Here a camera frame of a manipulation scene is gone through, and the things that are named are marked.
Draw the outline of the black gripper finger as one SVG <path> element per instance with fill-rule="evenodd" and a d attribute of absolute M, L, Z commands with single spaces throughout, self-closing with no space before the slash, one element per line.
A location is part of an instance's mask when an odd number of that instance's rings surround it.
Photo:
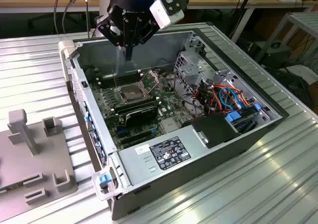
<path fill-rule="evenodd" d="M 114 46 L 119 47 L 119 50 L 123 53 L 124 60 L 129 60 L 129 44 L 124 43 L 123 33 L 108 15 L 96 17 L 96 29 Z"/>
<path fill-rule="evenodd" d="M 129 47 L 129 61 L 132 59 L 133 49 L 139 44 L 145 44 L 158 30 L 159 26 L 153 17 L 149 19 L 137 19 Z"/>

